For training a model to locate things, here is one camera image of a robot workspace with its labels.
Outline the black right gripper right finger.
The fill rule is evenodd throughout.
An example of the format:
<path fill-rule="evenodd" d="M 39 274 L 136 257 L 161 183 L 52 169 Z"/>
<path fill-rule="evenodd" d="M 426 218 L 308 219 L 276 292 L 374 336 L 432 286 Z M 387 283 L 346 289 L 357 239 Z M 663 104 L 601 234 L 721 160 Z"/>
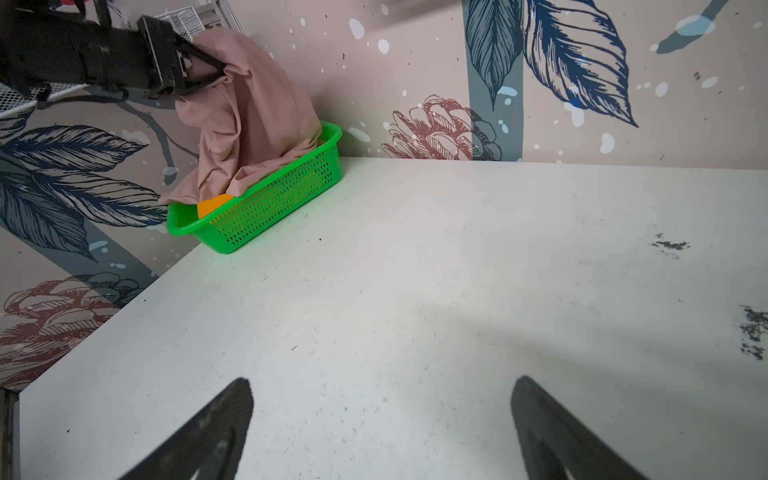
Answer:
<path fill-rule="evenodd" d="M 646 478 L 529 376 L 515 382 L 511 413 L 530 479 Z"/>

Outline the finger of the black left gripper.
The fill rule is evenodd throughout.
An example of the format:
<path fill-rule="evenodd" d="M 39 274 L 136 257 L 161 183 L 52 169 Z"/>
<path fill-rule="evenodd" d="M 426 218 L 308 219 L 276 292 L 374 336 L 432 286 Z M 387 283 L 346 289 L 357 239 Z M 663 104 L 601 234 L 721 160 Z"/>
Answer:
<path fill-rule="evenodd" d="M 200 60 L 215 69 L 224 69 L 226 67 L 225 62 L 220 61 L 216 57 L 200 49 L 194 43 L 179 34 L 175 35 L 174 45 L 177 52 L 186 60 Z"/>
<path fill-rule="evenodd" d="M 209 75 L 198 76 L 195 78 L 185 77 L 181 83 L 173 87 L 174 96 L 190 95 L 207 87 L 215 85 L 225 79 L 225 71 L 215 71 Z"/>

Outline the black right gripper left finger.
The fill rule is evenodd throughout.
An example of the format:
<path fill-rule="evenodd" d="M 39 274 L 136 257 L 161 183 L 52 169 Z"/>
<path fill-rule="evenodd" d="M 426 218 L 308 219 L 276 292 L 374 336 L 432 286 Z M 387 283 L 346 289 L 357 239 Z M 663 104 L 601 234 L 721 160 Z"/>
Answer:
<path fill-rule="evenodd" d="M 249 381 L 235 379 L 122 479 L 234 479 L 253 408 Z"/>

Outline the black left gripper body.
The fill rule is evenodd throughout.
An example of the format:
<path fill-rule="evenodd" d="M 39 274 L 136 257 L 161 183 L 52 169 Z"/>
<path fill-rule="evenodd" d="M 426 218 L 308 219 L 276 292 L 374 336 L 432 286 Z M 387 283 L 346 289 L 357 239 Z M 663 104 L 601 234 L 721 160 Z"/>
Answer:
<path fill-rule="evenodd" d="M 148 16 L 139 18 L 138 27 L 150 59 L 151 81 L 145 97 L 164 99 L 176 95 L 183 86 L 176 32 L 170 23 Z"/>

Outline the pink shorts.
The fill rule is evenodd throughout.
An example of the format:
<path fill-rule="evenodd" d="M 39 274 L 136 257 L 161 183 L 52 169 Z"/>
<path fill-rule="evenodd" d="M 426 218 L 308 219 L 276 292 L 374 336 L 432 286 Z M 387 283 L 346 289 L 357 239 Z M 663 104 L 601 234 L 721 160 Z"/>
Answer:
<path fill-rule="evenodd" d="M 311 152 L 322 133 L 307 93 L 250 38 L 214 28 L 194 43 L 226 67 L 222 79 L 175 102 L 181 122 L 200 131 L 199 159 L 162 205 L 239 197 Z"/>

